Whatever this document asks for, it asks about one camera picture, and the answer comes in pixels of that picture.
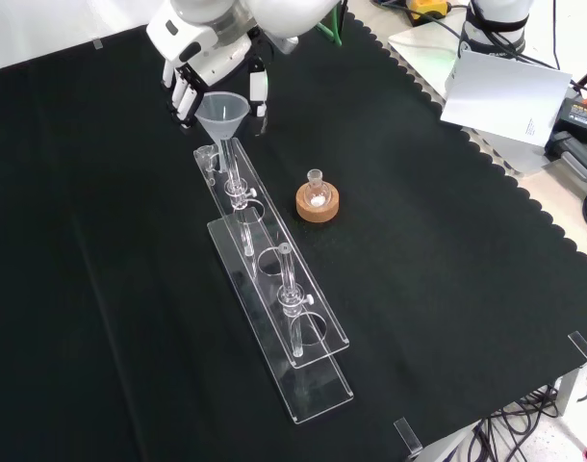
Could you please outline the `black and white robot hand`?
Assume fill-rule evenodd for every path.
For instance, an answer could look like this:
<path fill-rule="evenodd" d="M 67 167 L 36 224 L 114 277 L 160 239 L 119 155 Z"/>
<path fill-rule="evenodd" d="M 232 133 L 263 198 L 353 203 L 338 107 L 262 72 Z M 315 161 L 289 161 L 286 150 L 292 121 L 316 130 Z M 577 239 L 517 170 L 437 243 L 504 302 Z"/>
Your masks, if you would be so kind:
<path fill-rule="evenodd" d="M 253 50 L 261 32 L 242 1 L 165 1 L 147 25 L 151 42 L 165 60 L 162 85 L 168 109 L 185 130 L 206 93 L 246 69 L 250 113 L 266 126 L 268 73 Z"/>

